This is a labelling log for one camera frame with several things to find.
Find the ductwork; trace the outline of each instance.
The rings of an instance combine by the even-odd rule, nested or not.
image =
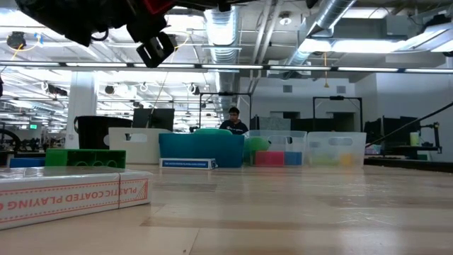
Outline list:
[[[333,27],[345,15],[346,11],[357,0],[323,0],[315,19],[305,18],[299,31],[300,44],[309,36],[331,37]],[[300,45],[286,61],[286,65],[303,65],[312,52],[299,51]],[[283,79],[288,79],[288,73],[283,74]]]
[[[209,44],[212,46],[235,46],[238,35],[239,10],[232,6],[230,11],[221,12],[219,9],[205,11],[206,33]],[[211,49],[212,61],[215,64],[235,64],[238,51],[229,48]],[[218,92],[239,90],[239,74],[234,72],[217,72],[216,87]],[[220,106],[223,111],[230,107],[231,101],[220,98]]]

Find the person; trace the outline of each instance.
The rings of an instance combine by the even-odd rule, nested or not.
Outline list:
[[[242,135],[248,131],[246,124],[239,120],[239,109],[232,107],[228,111],[229,120],[225,120],[221,125],[220,129],[229,130],[233,135]]]

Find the green box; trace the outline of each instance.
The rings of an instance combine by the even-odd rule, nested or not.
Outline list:
[[[126,151],[108,149],[48,149],[45,166],[109,166],[124,169]]]

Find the black bin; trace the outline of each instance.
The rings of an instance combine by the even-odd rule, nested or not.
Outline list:
[[[74,129],[79,134],[80,149],[109,149],[108,128],[130,128],[131,126],[132,120],[114,117],[79,116],[74,119]]]

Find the black shirt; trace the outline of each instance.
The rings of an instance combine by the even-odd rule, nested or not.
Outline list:
[[[233,135],[242,135],[248,131],[246,124],[239,121],[239,123],[234,124],[231,120],[225,120],[221,125],[220,129],[230,130]]]

